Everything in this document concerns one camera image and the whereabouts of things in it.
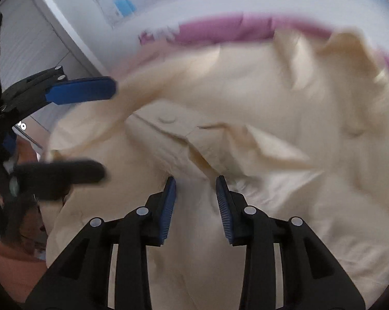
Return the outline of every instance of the pink fabric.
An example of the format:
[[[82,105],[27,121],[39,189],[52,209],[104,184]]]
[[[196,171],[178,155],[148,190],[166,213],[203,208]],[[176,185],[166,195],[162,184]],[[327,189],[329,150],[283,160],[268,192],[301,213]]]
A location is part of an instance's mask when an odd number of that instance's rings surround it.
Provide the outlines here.
[[[250,42],[273,38],[277,29],[296,29],[305,34],[329,38],[333,32],[313,20],[281,15],[246,15],[235,14],[221,17],[195,20],[179,26],[179,33],[171,44],[208,45],[222,42]],[[152,34],[143,32],[140,43],[154,42]],[[389,54],[380,51],[389,67]]]

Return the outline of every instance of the beige jacket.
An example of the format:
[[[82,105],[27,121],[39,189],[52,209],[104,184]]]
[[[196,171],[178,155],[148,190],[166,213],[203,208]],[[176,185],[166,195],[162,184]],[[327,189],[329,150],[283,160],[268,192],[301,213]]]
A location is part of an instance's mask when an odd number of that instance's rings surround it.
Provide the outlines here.
[[[302,217],[367,306],[389,283],[389,71],[357,35],[282,31],[151,63],[62,119],[49,148],[110,179],[50,217],[47,264],[90,219],[121,218],[176,178],[169,238],[148,250],[155,309],[239,307],[245,248],[224,236],[219,174],[269,216]]]

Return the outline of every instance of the button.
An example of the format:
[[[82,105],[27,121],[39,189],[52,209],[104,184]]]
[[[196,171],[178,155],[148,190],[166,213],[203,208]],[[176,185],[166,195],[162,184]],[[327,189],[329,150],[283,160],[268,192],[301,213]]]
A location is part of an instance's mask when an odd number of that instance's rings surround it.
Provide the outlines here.
[[[162,123],[173,123],[176,121],[176,116],[172,113],[163,113],[159,116],[159,121]]]

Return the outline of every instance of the beige garment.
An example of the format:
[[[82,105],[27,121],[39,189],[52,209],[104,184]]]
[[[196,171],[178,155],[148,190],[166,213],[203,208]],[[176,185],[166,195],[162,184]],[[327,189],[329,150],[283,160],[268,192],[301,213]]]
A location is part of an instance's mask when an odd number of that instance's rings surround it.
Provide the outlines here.
[[[169,238],[148,251],[155,309],[239,307],[245,249],[224,236],[219,174],[269,216],[301,216],[367,306],[389,283],[389,71],[354,34],[282,31],[152,63],[63,118],[49,149],[110,174],[73,191],[49,265],[90,219],[121,218],[176,178]]]

